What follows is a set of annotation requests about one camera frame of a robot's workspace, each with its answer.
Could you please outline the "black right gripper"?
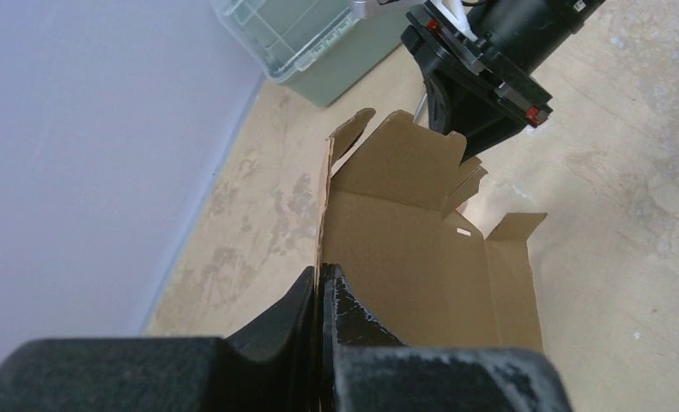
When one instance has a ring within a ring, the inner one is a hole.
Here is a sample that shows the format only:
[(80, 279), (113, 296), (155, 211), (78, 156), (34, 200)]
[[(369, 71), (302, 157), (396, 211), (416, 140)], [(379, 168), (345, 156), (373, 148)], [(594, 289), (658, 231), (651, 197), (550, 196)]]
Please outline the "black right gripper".
[(526, 126), (545, 123), (551, 94), (533, 72), (602, 6), (600, 1), (484, 1), (467, 13), (477, 41), (443, 16), (413, 8), (405, 47), (427, 91), (428, 128), (466, 138), (466, 161)]

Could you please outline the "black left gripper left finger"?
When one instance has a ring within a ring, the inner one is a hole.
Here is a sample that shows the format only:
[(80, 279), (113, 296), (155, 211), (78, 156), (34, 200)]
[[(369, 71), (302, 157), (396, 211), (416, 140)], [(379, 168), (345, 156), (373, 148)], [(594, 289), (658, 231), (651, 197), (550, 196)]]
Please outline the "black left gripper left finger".
[(314, 276), (227, 337), (27, 342), (0, 365), (0, 411), (307, 411)]

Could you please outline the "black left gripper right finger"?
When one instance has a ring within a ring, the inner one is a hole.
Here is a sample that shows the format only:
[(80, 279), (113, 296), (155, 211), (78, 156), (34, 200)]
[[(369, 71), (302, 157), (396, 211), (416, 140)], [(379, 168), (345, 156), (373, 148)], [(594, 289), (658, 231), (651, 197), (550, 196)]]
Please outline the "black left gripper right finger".
[(392, 334), (323, 264), (323, 411), (570, 411), (561, 377), (521, 348), (414, 348)]

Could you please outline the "brown cardboard box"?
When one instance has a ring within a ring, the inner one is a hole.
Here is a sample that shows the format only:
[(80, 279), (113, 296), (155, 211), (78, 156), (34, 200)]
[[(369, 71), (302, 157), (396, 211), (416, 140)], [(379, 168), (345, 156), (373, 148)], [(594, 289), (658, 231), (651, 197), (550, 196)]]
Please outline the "brown cardboard box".
[(483, 234), (460, 214), (486, 175), (466, 138), (372, 108), (329, 136), (317, 260), (390, 333), (421, 347), (543, 351), (528, 241), (543, 213), (512, 212)]

